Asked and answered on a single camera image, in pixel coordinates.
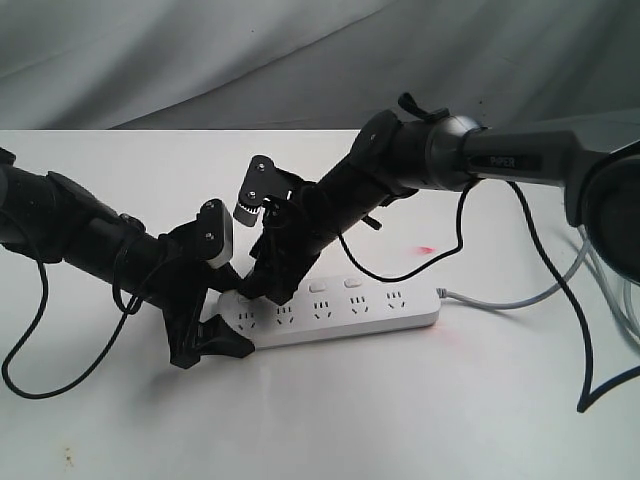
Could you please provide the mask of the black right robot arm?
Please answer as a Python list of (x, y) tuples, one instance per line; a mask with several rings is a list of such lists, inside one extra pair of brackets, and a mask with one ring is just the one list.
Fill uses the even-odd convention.
[(240, 282), (249, 299), (288, 302), (321, 252), (379, 207), (420, 190), (462, 192), (484, 179), (540, 184), (564, 193), (566, 220), (629, 281), (639, 278), (639, 113), (581, 115), (488, 127), (447, 109), (421, 109), (409, 95), (402, 121), (384, 110), (318, 181), (249, 163), (234, 210), (263, 230)]

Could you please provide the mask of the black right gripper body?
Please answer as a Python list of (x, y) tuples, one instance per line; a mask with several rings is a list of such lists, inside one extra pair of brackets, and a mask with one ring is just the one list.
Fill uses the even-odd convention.
[(327, 233), (312, 226), (303, 206), (315, 183), (296, 174), (276, 169), (262, 203), (262, 233), (250, 250), (255, 260), (252, 276), (268, 280), (302, 280), (331, 242)]

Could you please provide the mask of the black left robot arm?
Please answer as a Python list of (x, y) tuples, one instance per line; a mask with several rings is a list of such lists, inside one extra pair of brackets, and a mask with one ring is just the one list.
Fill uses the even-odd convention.
[(1, 152), (1, 244), (7, 250), (66, 262), (162, 311), (172, 365), (188, 369), (205, 355), (244, 358), (253, 343), (215, 315), (201, 321), (209, 291), (233, 290), (233, 222), (219, 199), (194, 220), (153, 237), (141, 221), (119, 214), (73, 180), (37, 175)]

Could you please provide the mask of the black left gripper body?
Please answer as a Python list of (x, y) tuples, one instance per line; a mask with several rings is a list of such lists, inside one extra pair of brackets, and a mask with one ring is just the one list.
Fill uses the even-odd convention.
[(170, 363), (182, 369), (200, 360), (195, 340), (200, 314), (209, 288), (209, 269), (196, 256), (196, 220), (159, 236), (162, 263), (153, 275), (152, 302), (163, 314)]

